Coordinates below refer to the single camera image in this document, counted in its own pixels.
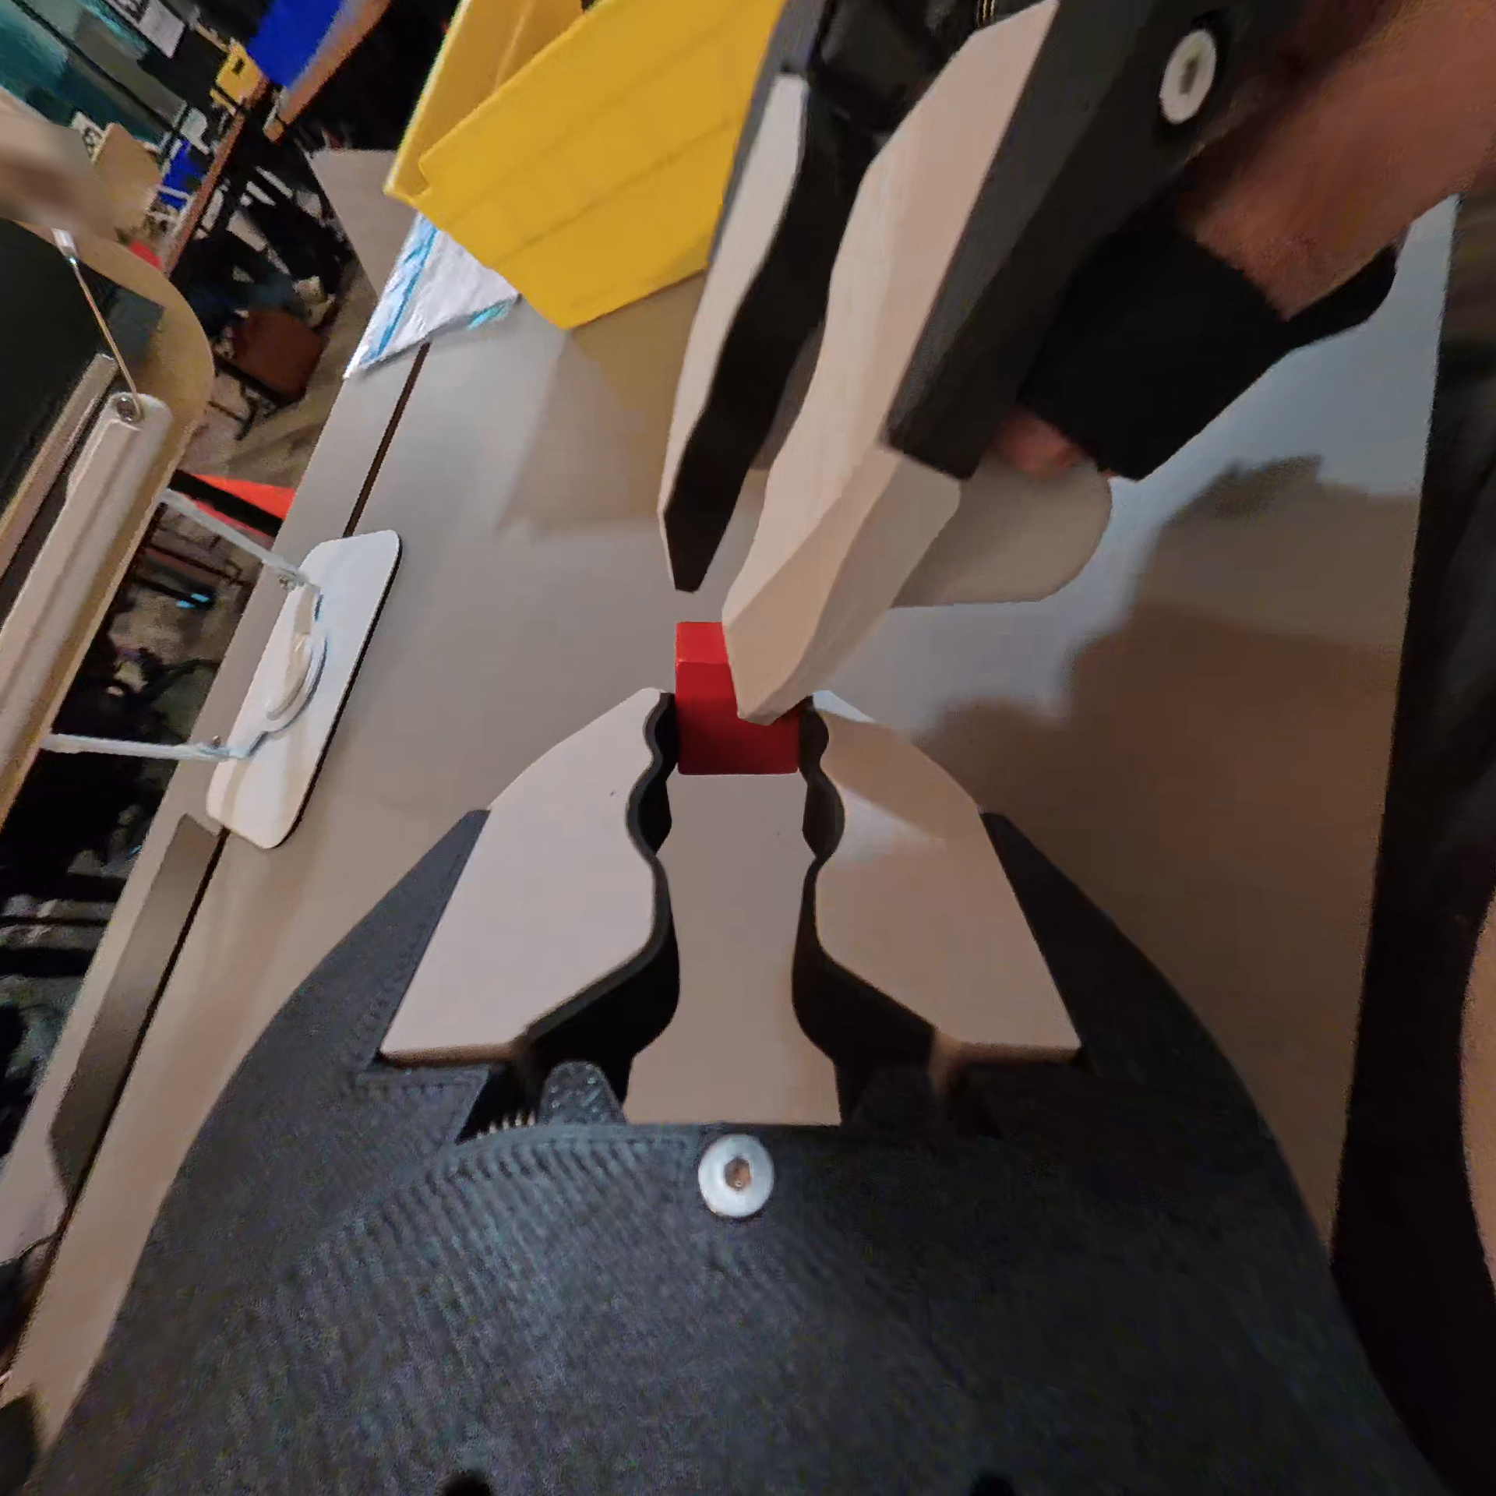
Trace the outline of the person's right hand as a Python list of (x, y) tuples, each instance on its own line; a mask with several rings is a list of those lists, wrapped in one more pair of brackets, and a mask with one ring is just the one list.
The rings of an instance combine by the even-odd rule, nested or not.
[(1283, 315), (1493, 173), (1493, 2), (1312, 2), (1176, 217)]

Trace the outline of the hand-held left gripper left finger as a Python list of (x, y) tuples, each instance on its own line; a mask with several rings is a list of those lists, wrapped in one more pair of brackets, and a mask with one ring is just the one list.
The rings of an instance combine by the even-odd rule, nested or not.
[(510, 1065), (530, 1092), (581, 1060), (617, 1094), (681, 1001), (662, 848), (674, 695), (637, 691), (496, 798), (380, 1056)]

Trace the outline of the yellow plastic bin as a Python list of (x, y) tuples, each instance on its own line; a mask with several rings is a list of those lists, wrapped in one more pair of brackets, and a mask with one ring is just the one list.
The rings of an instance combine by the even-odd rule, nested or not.
[(574, 330), (699, 274), (781, 2), (464, 2), (387, 196)]

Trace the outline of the wood-edged display panel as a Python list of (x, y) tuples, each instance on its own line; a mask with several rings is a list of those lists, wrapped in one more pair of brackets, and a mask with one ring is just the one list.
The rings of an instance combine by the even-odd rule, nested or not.
[(136, 253), (4, 225), (3, 814), (206, 415), (209, 339)]

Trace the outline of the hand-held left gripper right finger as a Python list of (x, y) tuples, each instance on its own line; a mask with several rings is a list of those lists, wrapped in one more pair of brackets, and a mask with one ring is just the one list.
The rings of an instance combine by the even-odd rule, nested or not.
[(1071, 1063), (1080, 1035), (979, 803), (913, 741), (824, 691), (800, 716), (811, 848), (795, 1015), (838, 1088)]

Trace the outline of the acrylic stand white base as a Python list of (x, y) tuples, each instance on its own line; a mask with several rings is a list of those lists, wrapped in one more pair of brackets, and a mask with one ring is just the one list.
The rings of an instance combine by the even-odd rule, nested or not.
[(402, 561), (396, 531), (337, 536), (295, 563), (168, 488), (159, 502), (252, 556), (286, 599), (227, 741), (182, 745), (47, 734), (61, 755), (200, 761), (206, 809), (227, 832), (280, 848), (300, 823)]

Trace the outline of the red wooden cube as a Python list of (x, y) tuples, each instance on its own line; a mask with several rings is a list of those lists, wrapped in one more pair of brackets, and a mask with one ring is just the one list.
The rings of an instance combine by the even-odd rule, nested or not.
[(774, 723), (740, 716), (724, 627), (681, 622), (676, 636), (679, 771), (695, 777), (799, 773), (799, 711)]

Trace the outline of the grey desk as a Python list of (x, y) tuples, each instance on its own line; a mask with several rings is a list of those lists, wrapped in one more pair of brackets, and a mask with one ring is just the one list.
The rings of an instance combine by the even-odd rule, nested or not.
[[(1335, 1231), (1363, 956), (1456, 207), (1390, 301), (1272, 371), (1094, 559), (1018, 607), (898, 611), (832, 689), (1012, 818), (1206, 1021)], [(175, 1172), (277, 1008), (467, 810), (672, 675), (656, 497), (699, 283), (576, 333), (521, 306), (352, 379), (284, 545), (398, 531), (400, 574), (289, 841), (206, 835), (179, 771), (6, 1163), (4, 1257), (52, 1234), (6, 1400), (49, 1443), (101, 1355)]]

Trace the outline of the blue plastic bin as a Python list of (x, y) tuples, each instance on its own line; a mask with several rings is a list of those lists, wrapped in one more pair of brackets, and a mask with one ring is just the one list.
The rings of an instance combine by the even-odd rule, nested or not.
[(389, 2), (271, 2), (245, 46), (266, 80), (288, 89), (345, 66), (387, 7)]

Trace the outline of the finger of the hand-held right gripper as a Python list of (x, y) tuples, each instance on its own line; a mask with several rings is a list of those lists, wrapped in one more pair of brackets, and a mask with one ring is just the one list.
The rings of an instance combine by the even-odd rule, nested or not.
[(877, 139), (808, 77), (777, 77), (745, 146), (686, 339), (662, 476), (674, 588), (711, 570), (802, 353)]
[(873, 159), (829, 282), (811, 383), (724, 604), (740, 716), (825, 688), (946, 529), (963, 481), (893, 447), (893, 403), (1059, 16), (975, 32)]

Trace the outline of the blue-white paper sheet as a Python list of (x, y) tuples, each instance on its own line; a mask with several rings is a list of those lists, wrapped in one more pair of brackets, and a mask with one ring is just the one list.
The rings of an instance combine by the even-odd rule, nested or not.
[(361, 374), (448, 331), (505, 317), (519, 290), (418, 214), (343, 378)]

